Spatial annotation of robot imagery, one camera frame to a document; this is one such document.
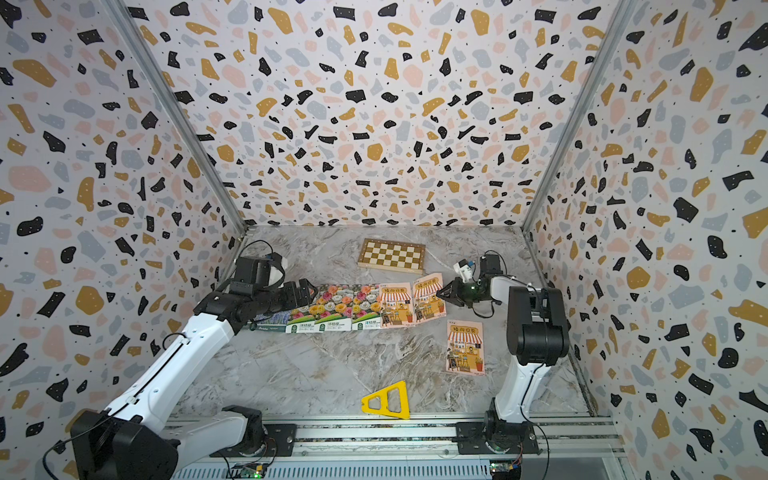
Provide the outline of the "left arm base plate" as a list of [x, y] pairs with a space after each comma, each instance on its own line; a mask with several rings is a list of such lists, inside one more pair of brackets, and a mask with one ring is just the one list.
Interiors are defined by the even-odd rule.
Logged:
[[248, 427], [244, 438], [232, 447], [211, 454], [211, 457], [264, 460], [274, 457], [290, 457], [297, 437], [297, 425], [292, 423], [267, 423], [260, 430]]

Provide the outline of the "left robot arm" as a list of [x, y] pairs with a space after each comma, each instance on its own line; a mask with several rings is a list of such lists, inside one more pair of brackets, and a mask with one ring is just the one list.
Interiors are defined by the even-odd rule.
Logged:
[[226, 449], [276, 459], [286, 442], [269, 437], [260, 410], [231, 405], [170, 432], [166, 424], [209, 361], [248, 323], [307, 307], [318, 289], [307, 279], [289, 281], [286, 261], [275, 251], [240, 254], [233, 274], [193, 309], [186, 326], [123, 394], [99, 412], [86, 411], [69, 438], [51, 446], [70, 448], [81, 479], [170, 479], [180, 469]]

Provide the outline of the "lavender seed packet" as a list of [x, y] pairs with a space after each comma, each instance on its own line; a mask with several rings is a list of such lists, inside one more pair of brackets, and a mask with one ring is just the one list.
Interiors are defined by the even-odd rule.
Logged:
[[292, 319], [291, 311], [282, 311], [269, 315], [263, 314], [250, 320], [247, 327], [250, 331], [260, 330], [284, 333]]

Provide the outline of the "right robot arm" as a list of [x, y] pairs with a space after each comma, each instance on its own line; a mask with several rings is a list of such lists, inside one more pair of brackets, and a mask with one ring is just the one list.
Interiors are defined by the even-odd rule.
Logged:
[[496, 251], [480, 257], [478, 273], [474, 267], [466, 259], [455, 263], [455, 278], [437, 291], [437, 297], [470, 309], [484, 302], [492, 308], [504, 305], [511, 360], [484, 420], [456, 425], [458, 451], [462, 455], [535, 453], [536, 424], [530, 419], [534, 394], [549, 369], [568, 355], [570, 346], [562, 293], [508, 274]]

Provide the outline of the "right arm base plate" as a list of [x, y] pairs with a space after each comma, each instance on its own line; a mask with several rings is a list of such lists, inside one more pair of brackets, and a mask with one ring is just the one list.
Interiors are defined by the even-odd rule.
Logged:
[[499, 422], [458, 422], [456, 443], [461, 455], [519, 455], [538, 454], [537, 437], [530, 422], [512, 424]]

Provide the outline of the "colourful flower seed packet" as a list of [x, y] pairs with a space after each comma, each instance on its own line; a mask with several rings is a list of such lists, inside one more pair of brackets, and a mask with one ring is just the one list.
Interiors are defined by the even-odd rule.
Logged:
[[324, 312], [325, 308], [318, 304], [292, 310], [291, 319], [285, 326], [285, 332], [289, 334], [320, 333], [321, 329], [317, 321]]
[[346, 285], [322, 285], [310, 307], [314, 330], [320, 333], [347, 332], [354, 319], [355, 292]]
[[383, 328], [381, 288], [379, 284], [357, 285], [352, 297], [351, 328], [353, 331]]

